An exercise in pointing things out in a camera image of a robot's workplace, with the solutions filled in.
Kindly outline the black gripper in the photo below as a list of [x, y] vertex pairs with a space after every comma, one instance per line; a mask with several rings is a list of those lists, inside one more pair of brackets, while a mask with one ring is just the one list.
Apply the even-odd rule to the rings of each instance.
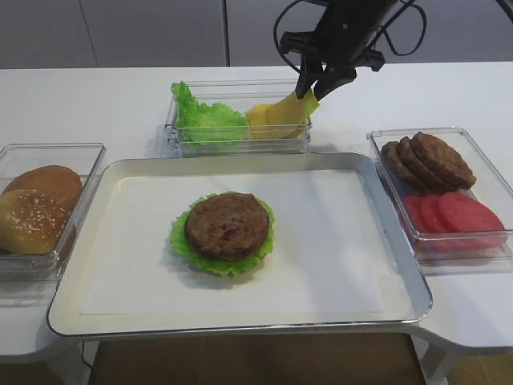
[[384, 65], [383, 54], [372, 48], [385, 16], [395, 1], [312, 1], [323, 9], [312, 31], [285, 31], [279, 39], [279, 55], [293, 52], [303, 58], [295, 88], [296, 97], [303, 99], [314, 83], [313, 93], [322, 100], [337, 88], [352, 83], [356, 67], [379, 71]]

